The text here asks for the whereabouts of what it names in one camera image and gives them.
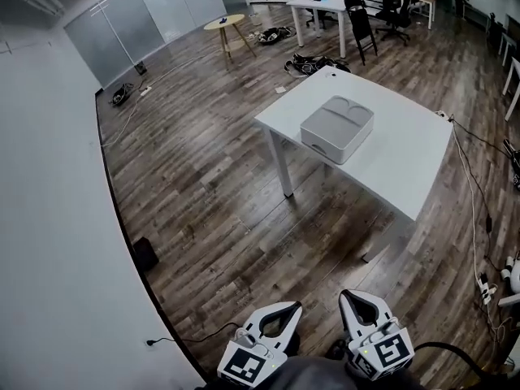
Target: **white desk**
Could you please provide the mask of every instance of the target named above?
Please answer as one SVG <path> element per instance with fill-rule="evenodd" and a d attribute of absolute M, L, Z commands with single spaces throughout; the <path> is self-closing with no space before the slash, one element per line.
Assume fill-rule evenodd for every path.
<path fill-rule="evenodd" d="M 429 6 L 428 16 L 423 15 L 423 9 L 420 9 L 419 14 L 426 16 L 428 18 L 428 29 L 431 30 L 431 22 L 436 21 L 436 0 L 416 0 L 416 1 L 425 3 Z M 401 0 L 401 6 L 403 5 L 404 2 L 405 2 L 405 0 Z"/>
<path fill-rule="evenodd" d="M 511 58 L 511 68 L 509 69 L 509 74 L 507 75 L 507 81 L 505 82 L 504 91 L 502 91 L 502 95 L 505 95 L 507 93 L 507 88 L 509 87 L 509 82 L 511 82 L 511 76 L 513 76 L 513 69 L 517 72 L 517 75 L 520 77 L 520 63 L 515 59 Z M 520 95 L 520 84 L 518 84 L 517 92 L 514 93 L 513 101 L 511 102 L 511 105 L 509 106 L 509 109 L 507 110 L 507 114 L 505 115 L 505 121 L 509 120 L 509 117 L 511 117 L 511 114 L 513 113 L 514 106 L 517 105 L 518 96 Z"/>
<path fill-rule="evenodd" d="M 338 27 L 340 29 L 340 57 L 345 57 L 345 2 L 343 0 L 322 0 L 316 2 L 315 0 L 291 0 L 287 2 L 291 7 L 292 17 L 294 18 L 294 28 L 298 36 L 298 45 L 303 46 L 303 35 L 301 33 L 300 17 L 297 9 L 312 9 L 314 15 L 314 30 L 316 36 L 320 37 L 318 10 L 332 11 L 338 14 Z"/>
<path fill-rule="evenodd" d="M 500 49 L 498 50 L 498 56 L 502 53 L 502 46 L 504 45 L 505 41 L 505 49 L 504 49 L 504 60 L 502 61 L 502 67 L 505 66 L 505 60 L 507 59 L 507 51 L 510 46 L 512 46 L 514 49 L 517 49 L 517 42 L 512 38 L 505 34 L 505 32 L 502 32 L 502 38 L 500 39 Z"/>
<path fill-rule="evenodd" d="M 334 95 L 374 111 L 374 129 L 337 165 L 301 143 L 300 124 Z M 265 129 L 286 197 L 293 195 L 281 141 L 287 139 L 342 172 L 395 214 L 392 225 L 363 257 L 383 250 L 423 208 L 452 132 L 452 124 L 419 104 L 359 76 L 324 67 L 255 118 Z"/>

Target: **power strip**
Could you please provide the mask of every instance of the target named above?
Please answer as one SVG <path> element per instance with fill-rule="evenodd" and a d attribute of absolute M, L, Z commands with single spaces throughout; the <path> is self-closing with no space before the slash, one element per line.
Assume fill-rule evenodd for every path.
<path fill-rule="evenodd" d="M 152 90 L 152 87 L 148 86 L 146 87 L 143 92 L 141 93 L 141 96 L 144 97 L 147 93 L 149 93 Z"/>
<path fill-rule="evenodd" d="M 480 289 L 480 296 L 482 297 L 484 305 L 487 306 L 489 303 L 491 303 L 491 298 L 496 293 L 496 288 L 489 288 L 488 277 L 485 273 L 480 275 L 478 284 Z"/>

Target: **gray plastic box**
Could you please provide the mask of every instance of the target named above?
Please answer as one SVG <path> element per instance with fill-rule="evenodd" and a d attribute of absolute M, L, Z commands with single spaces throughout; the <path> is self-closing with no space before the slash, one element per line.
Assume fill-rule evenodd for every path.
<path fill-rule="evenodd" d="M 353 100 L 332 97 L 301 124 L 301 141 L 343 164 L 374 127 L 374 113 Z"/>

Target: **table leg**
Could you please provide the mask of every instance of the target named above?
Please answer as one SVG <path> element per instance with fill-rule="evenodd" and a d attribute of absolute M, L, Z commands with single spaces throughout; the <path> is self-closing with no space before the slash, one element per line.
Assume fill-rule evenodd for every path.
<path fill-rule="evenodd" d="M 282 190 L 286 197 L 293 195 L 293 187 L 289 179 L 287 163 L 285 162 L 284 150 L 282 149 L 282 138 L 269 128 L 264 128 L 267 144 L 273 159 L 275 160 L 276 170 L 278 171 L 279 181 L 282 184 Z"/>
<path fill-rule="evenodd" d="M 428 13 L 428 30 L 431 30 L 431 20 L 433 18 L 433 10 L 432 10 L 433 5 L 430 3 L 429 6 L 430 6 L 429 7 L 430 13 Z"/>
<path fill-rule="evenodd" d="M 513 76 L 513 68 L 514 68 L 514 63 L 511 63 L 511 68 L 509 69 L 509 74 L 507 75 L 507 80 L 505 80 L 505 87 L 504 87 L 504 91 L 502 91 L 502 95 L 505 95 L 505 93 L 507 93 L 507 88 L 509 87 L 509 82 L 511 82 L 511 77 Z"/>
<path fill-rule="evenodd" d="M 236 26 L 236 24 L 233 24 L 233 28 L 235 28 L 236 32 L 238 33 L 238 35 L 242 38 L 242 41 L 244 41 L 245 45 L 248 47 L 248 49 L 251 51 L 251 54 L 254 55 L 254 57 L 256 58 L 257 55 L 253 52 L 253 50 L 251 49 L 251 46 L 249 46 L 249 43 L 245 40 L 245 38 L 242 36 L 242 33 L 240 30 L 238 30 L 238 27 Z"/>
<path fill-rule="evenodd" d="M 517 105 L 518 96 L 520 95 L 520 84 L 518 84 L 517 92 L 514 93 L 513 101 L 511 102 L 511 105 L 509 106 L 509 109 L 507 110 L 507 114 L 505 115 L 505 121 L 509 120 L 509 117 L 511 117 L 511 114 L 513 113 L 514 106 Z"/>
<path fill-rule="evenodd" d="M 220 43 L 222 45 L 222 53 L 224 55 L 224 63 L 226 64 L 226 68 L 227 68 L 228 67 L 228 57 L 226 54 L 226 42 L 224 40 L 224 30 L 219 29 L 219 32 L 220 32 Z"/>
<path fill-rule="evenodd" d="M 313 9 L 312 13 L 314 15 L 314 30 L 316 32 L 316 37 L 321 37 L 322 33 L 319 30 L 319 17 L 318 17 L 318 10 Z"/>
<path fill-rule="evenodd" d="M 298 9 L 291 7 L 292 19 L 294 20 L 294 28 L 296 29 L 296 36 L 298 38 L 298 46 L 303 46 L 303 35 L 301 34 L 300 17 L 298 16 Z"/>
<path fill-rule="evenodd" d="M 498 56 L 501 55 L 502 53 L 502 46 L 504 45 L 504 35 L 502 35 L 502 37 L 500 38 L 500 48 L 498 50 Z"/>
<path fill-rule="evenodd" d="M 504 60 L 502 61 L 502 67 L 505 65 L 505 60 L 507 59 L 507 51 L 509 49 L 509 43 L 505 43 L 505 49 L 504 49 Z"/>
<path fill-rule="evenodd" d="M 402 232 L 410 225 L 410 219 L 404 215 L 396 214 L 387 230 L 370 247 L 368 253 L 363 256 L 363 261 L 369 262 L 379 253 L 384 251 Z"/>
<path fill-rule="evenodd" d="M 228 44 L 228 35 L 226 35 L 226 29 L 225 28 L 221 28 L 220 30 L 222 30 L 222 34 L 224 36 L 224 42 L 226 43 L 226 46 L 227 48 L 229 49 L 229 44 Z M 227 52 L 227 56 L 229 57 L 229 59 L 231 60 L 231 62 L 233 62 L 233 58 L 231 57 L 231 50 L 229 50 Z"/>
<path fill-rule="evenodd" d="M 345 19 L 343 11 L 338 11 L 338 27 L 340 28 L 340 57 L 345 57 Z"/>

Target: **hardwood floorboard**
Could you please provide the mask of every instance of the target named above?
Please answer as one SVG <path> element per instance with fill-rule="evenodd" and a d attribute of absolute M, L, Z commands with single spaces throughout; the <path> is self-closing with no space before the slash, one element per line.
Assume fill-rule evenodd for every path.
<path fill-rule="evenodd" d="M 293 24 L 285 6 L 257 9 L 266 24 Z M 501 95 L 506 70 L 483 32 L 442 11 L 436 17 L 431 31 L 414 19 L 406 47 L 376 35 L 379 56 L 369 49 L 366 66 L 347 24 L 353 73 L 454 115 L 495 145 L 504 138 L 518 145 L 518 114 L 504 121 L 511 99 Z M 377 20 L 371 22 L 376 27 Z M 240 26 L 246 35 L 261 29 L 247 20 Z M 368 264 L 360 257 L 393 219 L 369 193 L 286 142 L 294 195 L 285 198 L 254 116 L 282 96 L 276 87 L 290 90 L 301 82 L 283 69 L 295 52 L 338 58 L 336 27 L 323 30 L 321 39 L 312 28 L 303 33 L 303 48 L 295 37 L 257 44 L 257 58 L 237 51 L 227 70 L 219 35 L 196 30 L 145 60 L 143 86 L 153 87 L 148 95 L 135 92 L 112 108 L 107 102 L 114 85 L 97 99 L 105 143 L 136 107 L 120 139 L 105 148 L 106 160 L 131 240 L 149 238 L 159 256 L 147 277 L 168 318 L 181 336 L 196 340 L 227 322 L 243 323 L 258 307 L 299 300 L 300 354 L 323 355 L 342 334 L 340 291 L 359 288 L 383 297 L 416 345 L 448 342 L 490 366 L 504 351 L 493 348 L 486 317 L 475 305 L 471 191 L 453 138 L 416 224 Z M 132 71 L 125 81 L 137 87 L 141 78 Z M 493 218 L 491 259 L 502 266 L 518 248 L 520 224 L 510 165 L 455 129 Z M 500 276 L 483 260 L 487 210 L 478 190 L 474 198 L 476 269 L 505 294 Z M 498 324 L 496 308 L 491 316 Z M 215 371 L 232 330 L 187 343 L 207 371 Z M 475 380 L 463 362 L 436 349 L 417 353 L 411 370 L 428 388 Z"/>

